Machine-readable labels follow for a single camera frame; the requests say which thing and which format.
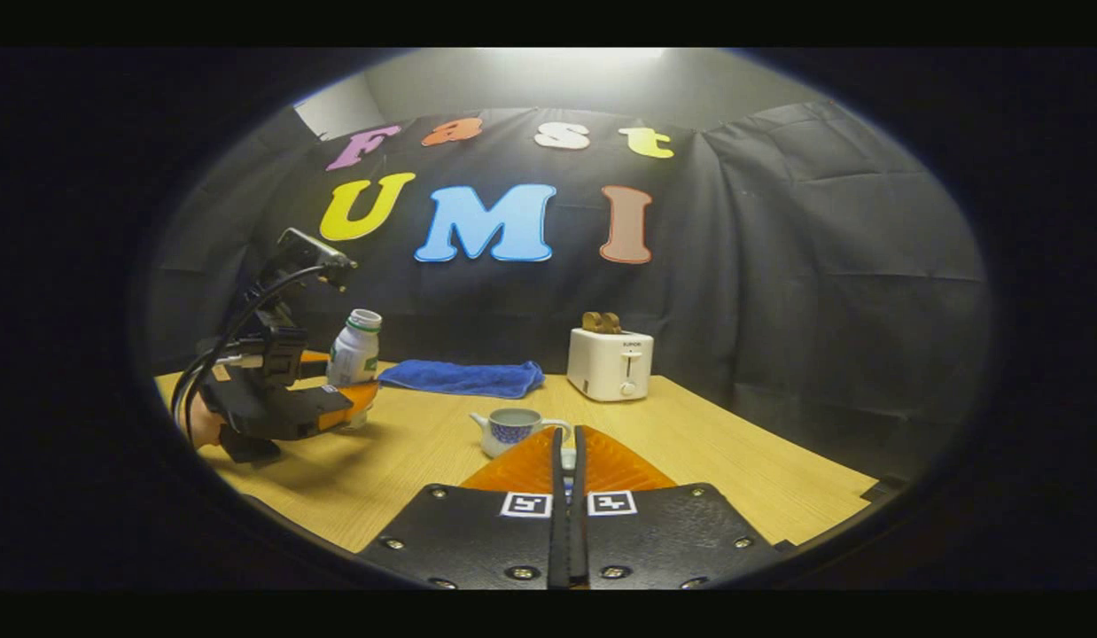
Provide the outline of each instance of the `purple letter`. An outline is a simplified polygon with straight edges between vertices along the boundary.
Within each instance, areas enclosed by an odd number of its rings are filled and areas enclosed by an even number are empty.
[[[329,167],[325,170],[346,169],[349,166],[358,164],[361,153],[366,155],[380,148],[380,143],[383,141],[384,137],[391,137],[395,133],[399,133],[399,130],[403,130],[399,126],[383,126],[383,128],[373,128],[352,135],[348,148],[342,153],[339,153],[339,158],[335,162],[329,163]]]

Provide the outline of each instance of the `orange letter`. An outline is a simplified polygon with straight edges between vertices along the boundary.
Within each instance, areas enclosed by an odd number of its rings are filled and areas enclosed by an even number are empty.
[[[604,186],[602,193],[612,201],[612,223],[600,257],[620,263],[649,262],[651,251],[643,243],[643,215],[651,195],[626,186]]]
[[[434,129],[433,133],[422,138],[423,146],[442,145],[444,141],[468,140],[482,133],[482,121],[476,117],[466,117],[448,122]]]

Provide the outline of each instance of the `black cable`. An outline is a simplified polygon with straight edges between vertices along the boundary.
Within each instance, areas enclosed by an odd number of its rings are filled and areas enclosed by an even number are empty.
[[[197,355],[195,360],[191,361],[191,363],[182,369],[181,375],[179,375],[179,379],[176,380],[174,389],[171,391],[171,419],[174,420],[176,424],[179,423],[179,407],[182,400],[182,392],[189,387],[192,373],[201,366],[201,364],[205,361],[205,356],[208,356],[213,350],[213,348],[207,349]],[[186,440],[191,442],[191,445],[193,446],[193,432],[186,432]]]
[[[245,310],[241,310],[241,315],[237,316],[237,319],[234,319],[233,322],[229,323],[229,328],[226,328],[224,334],[220,335],[220,338],[217,340],[217,343],[214,344],[214,346],[210,350],[210,352],[205,353],[205,361],[203,363],[203,367],[201,367],[201,371],[197,373],[195,378],[191,380],[191,386],[189,386],[185,396],[186,438],[189,440],[189,442],[191,442],[191,448],[193,447],[193,429],[191,426],[191,403],[193,402],[193,397],[197,395],[197,389],[200,389],[201,387],[201,381],[205,379],[205,375],[207,375],[207,373],[214,366],[214,363],[216,363],[222,351],[224,351],[225,349],[225,344],[228,343],[229,339],[231,339],[233,335],[236,334],[236,332],[241,329],[241,326],[244,326],[245,322],[248,321],[249,318],[253,316],[253,312],[256,312],[257,308],[261,307],[262,304],[269,301],[270,298],[273,298],[274,296],[280,294],[280,292],[284,289],[286,286],[290,286],[290,284],[296,283],[297,280],[305,277],[305,275],[310,275],[313,274],[313,272],[327,271],[330,265],[314,265],[312,267],[305,267],[304,271],[293,272],[292,275],[286,275],[286,277],[282,278],[280,282],[273,284],[269,288],[265,288],[265,290],[262,290],[261,294],[258,295],[257,298],[255,298],[253,301],[250,303],[249,306],[245,308]]]

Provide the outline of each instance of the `table surface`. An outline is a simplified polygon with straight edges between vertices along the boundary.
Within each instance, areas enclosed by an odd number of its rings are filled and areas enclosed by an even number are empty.
[[[378,371],[391,366],[380,363]],[[163,402],[178,377],[155,379]],[[323,383],[325,377],[302,379],[293,388]],[[544,385],[521,400],[384,387],[361,431],[276,442],[282,456],[264,467],[234,464],[217,446],[200,454],[239,492],[359,552],[422,486],[459,485],[487,464],[482,431],[468,413],[513,407],[592,425],[678,485],[714,485],[774,544],[800,545],[863,510],[869,502],[860,495],[877,482],[659,376],[651,378],[646,399],[622,403],[590,400],[564,375],[546,375]]]

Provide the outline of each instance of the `white toaster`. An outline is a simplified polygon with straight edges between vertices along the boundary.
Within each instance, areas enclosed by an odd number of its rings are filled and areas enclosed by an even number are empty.
[[[595,400],[632,400],[647,396],[655,340],[638,332],[618,335],[573,328],[568,380]]]

